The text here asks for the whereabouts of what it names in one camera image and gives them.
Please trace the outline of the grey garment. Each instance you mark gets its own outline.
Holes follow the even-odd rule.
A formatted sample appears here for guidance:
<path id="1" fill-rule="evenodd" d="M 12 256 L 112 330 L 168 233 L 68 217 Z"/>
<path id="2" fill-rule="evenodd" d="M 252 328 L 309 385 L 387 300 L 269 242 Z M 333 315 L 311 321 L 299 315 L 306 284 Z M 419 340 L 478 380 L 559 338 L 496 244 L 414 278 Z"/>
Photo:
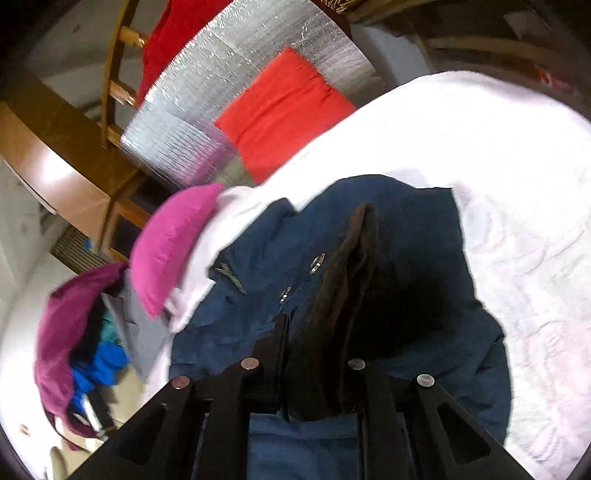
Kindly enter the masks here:
<path id="1" fill-rule="evenodd" d="M 144 310 L 128 271 L 118 286 L 114 294 L 103 292 L 101 298 L 128 360 L 139 379 L 146 382 L 170 338 L 168 319 L 162 313 L 151 317 Z"/>

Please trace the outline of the navy blue padded jacket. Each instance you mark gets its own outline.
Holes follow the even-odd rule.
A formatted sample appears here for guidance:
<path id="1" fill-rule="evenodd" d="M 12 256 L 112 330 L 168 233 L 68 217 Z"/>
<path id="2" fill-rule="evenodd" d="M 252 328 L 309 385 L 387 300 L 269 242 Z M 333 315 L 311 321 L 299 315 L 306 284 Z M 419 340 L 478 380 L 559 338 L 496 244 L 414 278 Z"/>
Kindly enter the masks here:
<path id="1" fill-rule="evenodd" d="M 349 360 L 428 374 L 504 440 L 504 333 L 477 299 L 450 190 L 360 176 L 304 209 L 270 203 L 209 268 L 213 283 L 173 341 L 171 375 L 221 374 L 290 319 L 290 409 L 250 421 L 249 478 L 354 479 L 356 419 L 338 415 Z"/>

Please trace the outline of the teal garment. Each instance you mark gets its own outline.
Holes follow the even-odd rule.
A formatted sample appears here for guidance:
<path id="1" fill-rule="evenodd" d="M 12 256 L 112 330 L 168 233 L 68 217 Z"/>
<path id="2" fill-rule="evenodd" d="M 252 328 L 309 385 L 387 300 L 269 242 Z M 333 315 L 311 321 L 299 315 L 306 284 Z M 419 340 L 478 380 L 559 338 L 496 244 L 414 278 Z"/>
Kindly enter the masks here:
<path id="1" fill-rule="evenodd" d="M 102 316 L 100 341 L 114 345 L 121 344 L 117 327 L 113 321 L 112 315 L 107 310 L 104 311 Z"/>

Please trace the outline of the magenta velvet garment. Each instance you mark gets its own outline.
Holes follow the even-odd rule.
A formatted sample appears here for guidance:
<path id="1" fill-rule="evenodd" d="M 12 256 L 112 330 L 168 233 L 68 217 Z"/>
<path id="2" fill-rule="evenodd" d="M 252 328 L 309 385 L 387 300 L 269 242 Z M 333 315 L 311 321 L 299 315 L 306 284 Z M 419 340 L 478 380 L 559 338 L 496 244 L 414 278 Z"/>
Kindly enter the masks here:
<path id="1" fill-rule="evenodd" d="M 74 396 L 70 354 L 83 338 L 100 294 L 121 280 L 125 269 L 124 263 L 111 263 L 63 283 L 48 296 L 37 328 L 34 381 L 42 408 L 51 424 L 59 419 L 79 437 L 96 434 L 70 408 Z"/>

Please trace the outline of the brown wooden pillar cabinet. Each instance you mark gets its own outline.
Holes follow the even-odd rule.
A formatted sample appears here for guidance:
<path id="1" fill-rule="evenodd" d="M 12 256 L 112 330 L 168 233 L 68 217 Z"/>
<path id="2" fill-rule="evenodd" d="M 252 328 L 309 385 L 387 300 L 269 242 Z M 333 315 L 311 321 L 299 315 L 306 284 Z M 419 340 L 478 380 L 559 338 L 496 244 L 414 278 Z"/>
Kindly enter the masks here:
<path id="1" fill-rule="evenodd" d="M 106 258 L 118 222 L 148 214 L 125 213 L 126 196 L 144 175 L 118 148 L 105 148 L 99 126 L 27 70 L 1 91 L 1 157 L 64 220 Z"/>

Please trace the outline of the red cushion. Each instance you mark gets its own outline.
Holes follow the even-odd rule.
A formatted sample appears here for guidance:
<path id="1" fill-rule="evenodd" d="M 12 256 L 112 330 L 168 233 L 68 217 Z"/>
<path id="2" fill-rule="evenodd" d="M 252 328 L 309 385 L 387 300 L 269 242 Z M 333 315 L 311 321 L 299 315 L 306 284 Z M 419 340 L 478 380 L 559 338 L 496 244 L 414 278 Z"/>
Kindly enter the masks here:
<path id="1" fill-rule="evenodd" d="M 285 162 L 356 111 L 311 62 L 284 48 L 215 120 L 262 184 Z"/>

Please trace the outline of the white fleece blanket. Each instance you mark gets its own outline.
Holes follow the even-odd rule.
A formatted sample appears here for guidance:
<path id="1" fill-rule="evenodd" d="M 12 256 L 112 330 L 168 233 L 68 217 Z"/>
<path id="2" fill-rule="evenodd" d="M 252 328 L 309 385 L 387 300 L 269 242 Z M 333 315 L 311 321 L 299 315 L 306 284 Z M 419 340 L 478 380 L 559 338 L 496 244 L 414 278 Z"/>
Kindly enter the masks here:
<path id="1" fill-rule="evenodd" d="M 256 188 L 235 187 L 172 293 L 182 329 L 206 270 L 274 200 L 303 208 L 342 178 L 449 187 L 478 298 L 501 323 L 514 403 L 507 448 L 564 479 L 590 444 L 590 124 L 535 91 L 468 71 L 417 78 L 363 106 Z"/>

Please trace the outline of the wooden stair railing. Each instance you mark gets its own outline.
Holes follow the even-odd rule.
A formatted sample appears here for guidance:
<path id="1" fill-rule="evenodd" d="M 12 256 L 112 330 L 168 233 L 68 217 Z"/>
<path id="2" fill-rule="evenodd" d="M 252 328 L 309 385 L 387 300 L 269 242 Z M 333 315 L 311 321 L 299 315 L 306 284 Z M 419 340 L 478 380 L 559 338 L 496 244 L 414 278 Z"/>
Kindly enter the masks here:
<path id="1" fill-rule="evenodd" d="M 123 130 L 115 121 L 116 105 L 135 108 L 137 104 L 137 94 L 121 80 L 120 70 L 125 50 L 131 48 L 140 52 L 147 41 L 146 35 L 132 27 L 139 3 L 139 0 L 125 0 L 122 3 L 107 49 L 98 123 L 104 148 L 120 147 Z"/>

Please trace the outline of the silver foil insulation board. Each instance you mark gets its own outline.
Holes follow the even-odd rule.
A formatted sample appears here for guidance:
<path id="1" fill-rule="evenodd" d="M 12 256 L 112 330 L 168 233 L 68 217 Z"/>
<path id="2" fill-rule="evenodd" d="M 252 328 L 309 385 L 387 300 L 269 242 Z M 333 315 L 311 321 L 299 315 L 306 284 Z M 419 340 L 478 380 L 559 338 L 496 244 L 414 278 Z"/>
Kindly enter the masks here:
<path id="1" fill-rule="evenodd" d="M 170 190 L 252 185 L 214 121 L 283 47 L 358 107 L 385 90 L 370 60 L 313 2 L 235 1 L 160 74 L 124 130 L 122 150 Z"/>

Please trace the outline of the blue garment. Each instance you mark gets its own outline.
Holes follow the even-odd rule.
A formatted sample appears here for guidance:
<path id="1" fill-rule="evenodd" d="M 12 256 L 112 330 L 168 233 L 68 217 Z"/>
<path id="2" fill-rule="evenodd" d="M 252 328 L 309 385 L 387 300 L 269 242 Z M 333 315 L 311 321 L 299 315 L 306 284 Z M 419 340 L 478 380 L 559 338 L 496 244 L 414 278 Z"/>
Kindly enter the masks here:
<path id="1" fill-rule="evenodd" d="M 72 410 L 82 414 L 83 397 L 98 386 L 113 386 L 116 383 L 116 374 L 127 364 L 123 347 L 110 342 L 100 342 L 90 360 L 72 360 Z"/>

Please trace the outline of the red cloth on railing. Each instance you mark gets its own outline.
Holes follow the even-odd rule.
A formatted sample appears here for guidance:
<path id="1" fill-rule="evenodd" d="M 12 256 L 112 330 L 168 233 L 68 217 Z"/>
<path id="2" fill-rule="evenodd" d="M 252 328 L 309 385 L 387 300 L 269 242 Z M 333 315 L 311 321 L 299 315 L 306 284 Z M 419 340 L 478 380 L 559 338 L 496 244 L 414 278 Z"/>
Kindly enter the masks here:
<path id="1" fill-rule="evenodd" d="M 160 74 L 229 0 L 171 0 L 142 49 L 142 78 L 137 92 L 139 106 Z"/>

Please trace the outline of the pink cushion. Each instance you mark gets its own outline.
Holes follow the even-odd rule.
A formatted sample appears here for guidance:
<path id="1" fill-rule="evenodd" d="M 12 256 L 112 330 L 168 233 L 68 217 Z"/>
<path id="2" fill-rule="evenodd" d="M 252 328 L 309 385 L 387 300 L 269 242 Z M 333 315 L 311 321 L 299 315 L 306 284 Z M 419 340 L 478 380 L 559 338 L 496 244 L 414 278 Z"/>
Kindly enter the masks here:
<path id="1" fill-rule="evenodd" d="M 194 243 L 214 215 L 222 185 L 181 190 L 150 217 L 129 257 L 131 284 L 144 310 L 158 316 L 175 287 Z"/>

